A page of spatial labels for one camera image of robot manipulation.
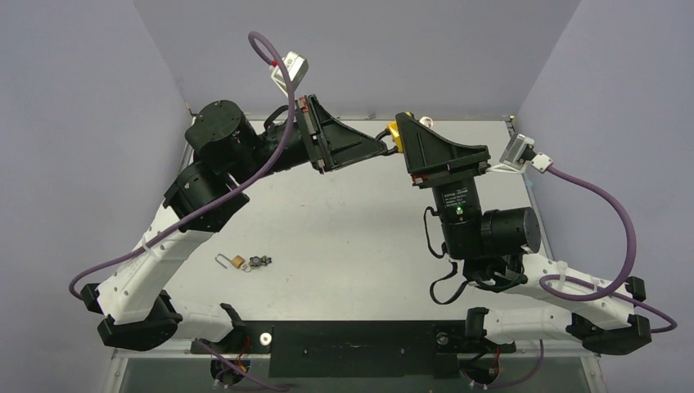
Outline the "yellow padlock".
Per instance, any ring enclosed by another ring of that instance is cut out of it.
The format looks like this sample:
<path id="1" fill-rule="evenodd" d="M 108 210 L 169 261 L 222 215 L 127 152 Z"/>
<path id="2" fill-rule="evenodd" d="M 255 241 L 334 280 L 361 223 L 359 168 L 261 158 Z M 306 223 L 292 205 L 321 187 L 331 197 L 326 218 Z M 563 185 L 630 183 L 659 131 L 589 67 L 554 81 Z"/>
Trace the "yellow padlock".
<path id="1" fill-rule="evenodd" d="M 383 131 L 377 134 L 376 140 L 378 142 L 385 143 L 385 139 L 390 138 L 393 142 L 393 146 L 390 148 L 387 148 L 385 151 L 381 153 L 382 156 L 392 156 L 395 154 L 403 154 L 404 148 L 403 148 L 403 142 L 402 142 L 402 137 L 399 132 L 399 127 L 397 125 L 396 121 L 393 121 L 391 123 L 388 123 L 388 125 L 384 128 Z"/>

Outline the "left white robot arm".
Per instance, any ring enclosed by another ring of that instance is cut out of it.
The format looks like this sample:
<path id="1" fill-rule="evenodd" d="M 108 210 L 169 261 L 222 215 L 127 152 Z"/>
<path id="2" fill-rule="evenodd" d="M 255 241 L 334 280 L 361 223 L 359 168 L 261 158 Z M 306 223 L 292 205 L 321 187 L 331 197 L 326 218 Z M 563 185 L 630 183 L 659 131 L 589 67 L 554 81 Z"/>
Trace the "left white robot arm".
<path id="1" fill-rule="evenodd" d="M 238 350 L 246 326 L 231 305 L 175 300 L 166 284 L 248 203 L 243 185 L 307 163 L 327 173 L 388 150 L 383 135 L 371 137 L 343 124 L 312 95 L 278 107 L 262 133 L 235 102 L 212 102 L 185 138 L 192 162 L 165 192 L 138 247 L 108 279 L 80 292 L 87 309 L 102 316 L 97 331 L 105 346 L 148 351 L 189 339 L 193 350 Z"/>

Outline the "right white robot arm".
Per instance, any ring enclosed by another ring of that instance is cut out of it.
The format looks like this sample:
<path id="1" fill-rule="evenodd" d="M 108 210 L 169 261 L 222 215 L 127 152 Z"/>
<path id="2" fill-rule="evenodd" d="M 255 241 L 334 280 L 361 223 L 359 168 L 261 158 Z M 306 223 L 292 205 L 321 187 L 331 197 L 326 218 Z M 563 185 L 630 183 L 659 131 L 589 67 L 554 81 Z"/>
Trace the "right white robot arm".
<path id="1" fill-rule="evenodd" d="M 627 252 L 618 277 L 609 280 L 543 255 L 539 220 L 532 208 L 481 209 L 478 177 L 494 171 L 520 174 L 528 167 L 539 172 L 552 169 L 552 160 L 536 152 L 532 139 L 515 134 L 499 164 L 491 165 L 486 146 L 452 142 L 408 112 L 395 117 L 389 132 L 413 185 L 433 193 L 430 211 L 440 221 L 442 256 L 453 271 L 462 274 L 466 285 L 482 291 L 540 303 L 529 309 L 470 309 L 461 329 L 468 347 L 573 341 L 601 355 L 627 355 L 651 342 L 650 321 L 636 312 L 645 288 L 631 274 L 636 256 L 633 223 L 613 196 L 603 194 L 624 225 Z"/>

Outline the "silver keys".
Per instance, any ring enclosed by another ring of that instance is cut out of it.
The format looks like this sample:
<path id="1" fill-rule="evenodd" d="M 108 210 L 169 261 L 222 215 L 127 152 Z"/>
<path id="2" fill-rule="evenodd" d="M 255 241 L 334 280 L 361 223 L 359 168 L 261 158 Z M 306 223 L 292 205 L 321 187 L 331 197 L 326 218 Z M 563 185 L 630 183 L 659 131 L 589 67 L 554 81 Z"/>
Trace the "silver keys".
<path id="1" fill-rule="evenodd" d="M 429 116 L 422 116 L 419 119 L 419 122 L 423 125 L 425 125 L 427 128 L 432 128 L 434 125 L 434 121 L 429 117 Z"/>

